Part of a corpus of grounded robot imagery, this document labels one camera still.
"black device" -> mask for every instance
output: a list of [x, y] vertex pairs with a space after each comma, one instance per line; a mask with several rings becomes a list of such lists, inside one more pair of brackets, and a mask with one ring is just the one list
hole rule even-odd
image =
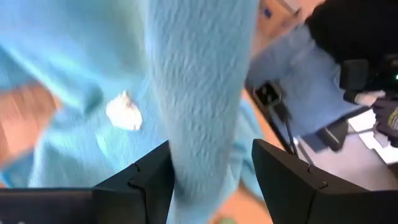
[[347, 91], [398, 90], [398, 54], [387, 55], [378, 63], [366, 59], [346, 60], [341, 64], [340, 88]]
[[[252, 159], [274, 224], [398, 223], [398, 191], [369, 191], [256, 139]], [[2, 189], [2, 224], [164, 224], [174, 189], [168, 142], [92, 189]]]
[[165, 142], [92, 189], [0, 189], [0, 223], [164, 224], [173, 189]]
[[[254, 99], [254, 102], [258, 105], [261, 112], [263, 114], [267, 114], [266, 111], [270, 109], [273, 110], [280, 119], [280, 121], [286, 125], [290, 145], [285, 144], [284, 147], [288, 150], [289, 153], [298, 156], [292, 131], [290, 129], [291, 115], [282, 101], [284, 96], [285, 93], [282, 91], [282, 87], [279, 85], [279, 82], [266, 82], [260, 88], [254, 89], [252, 91], [252, 97]], [[274, 124], [272, 124], [271, 122], [269, 122], [269, 124], [273, 126], [272, 128], [274, 132], [276, 134], [279, 134], [279, 139], [282, 139], [283, 137], [280, 135], [280, 133], [277, 132]]]
[[398, 223], [398, 190], [366, 190], [262, 139], [252, 159], [274, 224]]

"black chair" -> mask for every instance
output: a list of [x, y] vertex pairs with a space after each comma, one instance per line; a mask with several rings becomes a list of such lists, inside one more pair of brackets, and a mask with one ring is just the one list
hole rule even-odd
[[343, 147], [348, 132], [348, 119], [353, 118], [361, 113], [369, 110], [368, 107], [362, 107], [356, 111], [348, 113], [337, 121], [322, 128], [316, 133], [302, 136], [305, 143], [308, 144], [315, 152], [330, 148], [334, 152], [338, 152]]

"light blue fabric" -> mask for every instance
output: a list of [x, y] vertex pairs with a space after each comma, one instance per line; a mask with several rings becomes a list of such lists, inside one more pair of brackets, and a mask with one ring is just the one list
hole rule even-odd
[[[359, 108], [343, 100], [340, 66], [316, 45], [304, 24], [276, 40], [253, 60], [247, 87], [259, 88], [266, 81], [278, 81], [282, 87], [294, 136], [312, 134]], [[288, 140], [285, 124], [272, 110], [271, 115]]]
[[[65, 105], [24, 163], [29, 176], [13, 167], [8, 184], [91, 187], [169, 139], [170, 223], [205, 223], [242, 174], [259, 194], [250, 153], [262, 134], [239, 107], [256, 9], [255, 0], [0, 0], [0, 87], [33, 77]], [[139, 131], [105, 115], [123, 90], [144, 118]]]
[[25, 188], [28, 185], [30, 172], [33, 166], [33, 153], [21, 155], [10, 164], [3, 165], [0, 180], [9, 188]]

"textured knit fabric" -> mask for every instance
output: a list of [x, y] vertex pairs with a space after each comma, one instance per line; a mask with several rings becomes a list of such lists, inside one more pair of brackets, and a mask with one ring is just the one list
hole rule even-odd
[[318, 46], [336, 62], [366, 58], [371, 64], [398, 53], [398, 2], [326, 0], [305, 21]]
[[[31, 76], [64, 104], [27, 158], [28, 179], [11, 174], [9, 184], [91, 187], [169, 139], [170, 223], [205, 223], [243, 174], [258, 193], [250, 150], [261, 134], [251, 109], [239, 110], [256, 9], [255, 0], [0, 0], [1, 87]], [[105, 115], [124, 90], [139, 131]]]
[[[301, 24], [259, 54], [251, 64], [246, 85], [257, 89], [266, 81], [278, 81], [291, 115], [292, 134], [304, 136], [358, 109], [344, 101], [339, 80], [340, 66]], [[288, 140], [285, 124], [273, 111], [271, 115]]]

